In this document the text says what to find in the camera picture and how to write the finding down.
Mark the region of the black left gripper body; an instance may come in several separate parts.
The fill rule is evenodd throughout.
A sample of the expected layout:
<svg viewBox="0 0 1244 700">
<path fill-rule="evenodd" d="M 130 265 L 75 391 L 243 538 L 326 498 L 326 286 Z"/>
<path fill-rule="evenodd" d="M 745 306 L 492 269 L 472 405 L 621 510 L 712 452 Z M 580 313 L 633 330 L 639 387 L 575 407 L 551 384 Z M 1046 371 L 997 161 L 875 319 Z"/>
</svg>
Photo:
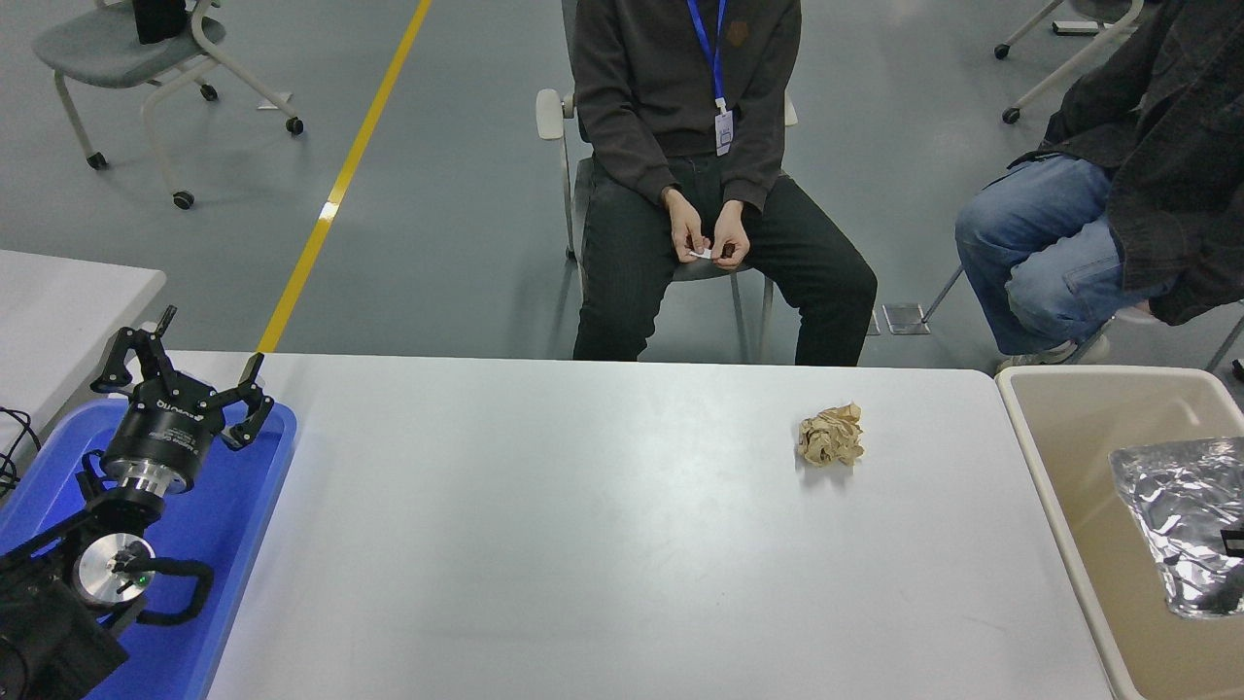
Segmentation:
<svg viewBox="0 0 1244 700">
<path fill-rule="evenodd" d="M 151 378 L 137 385 L 119 429 L 108 443 L 101 467 L 119 477 L 121 465 L 151 463 L 195 477 L 224 429 L 221 408 L 199 407 L 208 399 L 204 387 L 180 387 L 175 395 Z"/>
</svg>

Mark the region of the person's right hand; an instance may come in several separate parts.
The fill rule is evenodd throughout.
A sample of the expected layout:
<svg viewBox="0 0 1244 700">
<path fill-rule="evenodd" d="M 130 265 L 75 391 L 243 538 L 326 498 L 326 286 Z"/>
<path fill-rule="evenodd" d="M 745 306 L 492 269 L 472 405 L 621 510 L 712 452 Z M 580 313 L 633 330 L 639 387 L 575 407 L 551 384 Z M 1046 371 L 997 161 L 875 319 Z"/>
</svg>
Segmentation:
<svg viewBox="0 0 1244 700">
<path fill-rule="evenodd" d="M 712 249 L 710 240 L 702 231 L 702 214 L 675 187 L 666 187 L 661 193 L 661 201 L 671 218 L 671 239 L 675 261 L 692 264 L 697 259 L 702 259 L 703 252 Z"/>
</svg>

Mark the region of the person's left hand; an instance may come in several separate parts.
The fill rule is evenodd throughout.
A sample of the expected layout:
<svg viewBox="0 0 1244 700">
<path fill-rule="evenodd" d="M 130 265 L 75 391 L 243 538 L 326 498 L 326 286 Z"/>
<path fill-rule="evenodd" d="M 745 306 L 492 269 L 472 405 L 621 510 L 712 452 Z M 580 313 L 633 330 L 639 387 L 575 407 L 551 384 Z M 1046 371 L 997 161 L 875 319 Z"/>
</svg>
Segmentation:
<svg viewBox="0 0 1244 700">
<path fill-rule="evenodd" d="M 743 203 L 726 200 L 722 204 L 712 230 L 712 264 L 734 271 L 743 265 L 749 251 L 750 240 L 743 228 Z"/>
</svg>

